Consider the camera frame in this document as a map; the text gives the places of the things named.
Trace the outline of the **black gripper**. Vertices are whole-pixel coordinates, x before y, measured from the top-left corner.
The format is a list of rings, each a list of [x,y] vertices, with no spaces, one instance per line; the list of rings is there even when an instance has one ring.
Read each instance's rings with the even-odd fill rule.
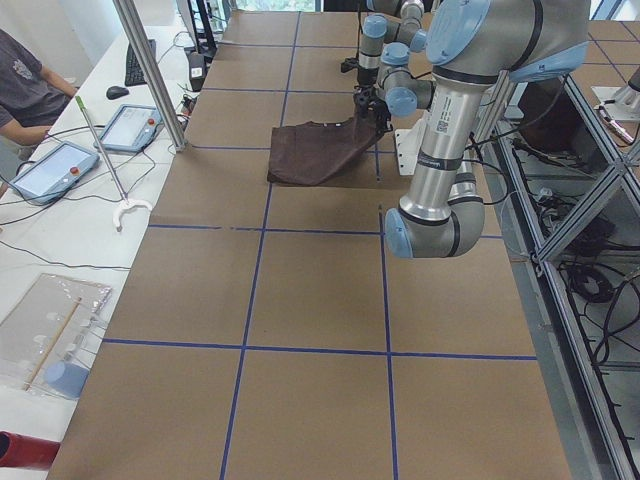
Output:
[[[378,69],[367,69],[367,68],[358,68],[357,72],[357,84],[356,87],[358,89],[372,89],[376,82],[378,76]]]
[[[386,134],[391,131],[391,114],[387,104],[380,99],[372,100],[370,109],[375,117],[376,133]]]

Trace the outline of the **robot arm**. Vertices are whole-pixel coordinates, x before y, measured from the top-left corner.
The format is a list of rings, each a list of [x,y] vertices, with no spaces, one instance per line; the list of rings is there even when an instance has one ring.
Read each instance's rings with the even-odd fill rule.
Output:
[[[588,49],[587,1],[446,1],[426,46],[434,91],[409,191],[387,211],[400,258],[456,257],[478,241],[485,207],[464,152],[484,92],[500,72],[541,81],[579,67]]]
[[[432,1],[364,1],[370,11],[360,26],[357,54],[357,85],[372,86],[377,78],[383,47],[401,43],[413,53],[425,50],[427,30],[423,17],[431,12]]]

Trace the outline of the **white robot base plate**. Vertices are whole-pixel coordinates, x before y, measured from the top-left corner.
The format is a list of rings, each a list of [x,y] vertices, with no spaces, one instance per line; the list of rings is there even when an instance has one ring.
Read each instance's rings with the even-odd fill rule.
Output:
[[[452,134],[436,134],[434,139],[440,140],[442,138],[452,137],[455,140],[458,140],[460,134],[468,134],[469,129],[466,127],[456,127],[453,129]],[[413,176],[415,174],[416,165],[419,161],[431,158],[432,160],[436,158],[434,153],[427,153],[427,147],[425,147],[425,138],[427,133],[431,132],[430,127],[426,122],[423,122],[422,119],[411,128],[411,129],[396,129],[394,130],[394,144],[396,151],[396,158],[398,164],[398,171],[401,176]],[[473,166],[471,162],[471,158],[464,153],[461,158],[461,164],[457,169],[458,174],[473,174]]]

